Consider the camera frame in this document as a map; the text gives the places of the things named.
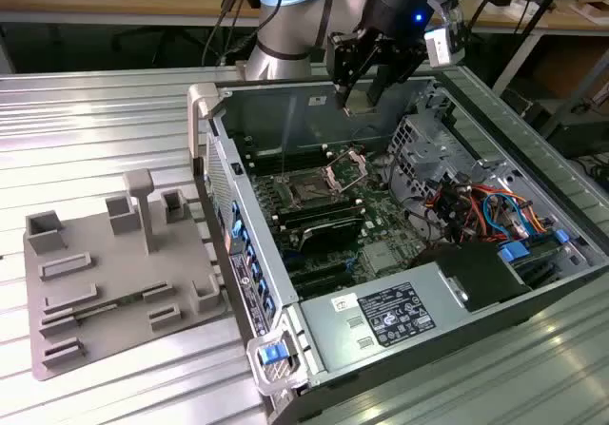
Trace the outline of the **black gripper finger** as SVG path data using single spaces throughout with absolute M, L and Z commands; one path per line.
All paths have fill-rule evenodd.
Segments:
M 378 64 L 376 76 L 366 92 L 369 104 L 376 105 L 386 89 L 408 80 L 421 63 L 421 44 L 393 48 L 389 52 L 387 60 Z
M 334 84 L 339 109 L 346 107 L 353 87 L 373 65 L 378 48 L 377 32 L 331 32 L 328 35 L 326 70 Z

